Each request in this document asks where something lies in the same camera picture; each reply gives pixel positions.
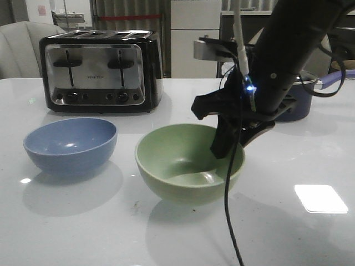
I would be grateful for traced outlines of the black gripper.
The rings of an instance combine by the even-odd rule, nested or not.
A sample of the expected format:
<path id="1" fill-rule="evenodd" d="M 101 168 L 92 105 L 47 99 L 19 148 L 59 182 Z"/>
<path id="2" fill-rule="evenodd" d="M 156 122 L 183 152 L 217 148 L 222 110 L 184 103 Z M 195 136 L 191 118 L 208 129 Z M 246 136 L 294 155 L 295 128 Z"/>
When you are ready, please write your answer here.
<path id="1" fill-rule="evenodd" d="M 202 120 L 212 114 L 217 116 L 217 128 L 210 150 L 217 159 L 222 159 L 239 142 L 246 147 L 251 141 L 275 127 L 274 120 L 293 104 L 287 100 L 297 74 L 274 68 L 253 68 L 249 80 L 242 78 L 234 69 L 222 89 L 195 98 L 191 111 Z M 240 130 L 244 124 L 255 121 Z"/>

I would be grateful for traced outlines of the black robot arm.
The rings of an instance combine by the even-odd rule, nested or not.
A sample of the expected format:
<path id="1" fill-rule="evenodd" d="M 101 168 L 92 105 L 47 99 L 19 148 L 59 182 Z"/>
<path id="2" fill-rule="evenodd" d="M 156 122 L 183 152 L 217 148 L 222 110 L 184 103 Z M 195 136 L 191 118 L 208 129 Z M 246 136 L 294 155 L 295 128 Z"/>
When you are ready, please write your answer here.
<path id="1" fill-rule="evenodd" d="M 273 128 L 294 106 L 286 98 L 291 86 L 326 34 L 353 9 L 353 1 L 278 1 L 254 45 L 245 44 L 240 32 L 234 41 L 194 42 L 196 59 L 234 63 L 224 87 L 197 96 L 191 107 L 198 119 L 218 116 L 211 145 L 216 158 Z"/>

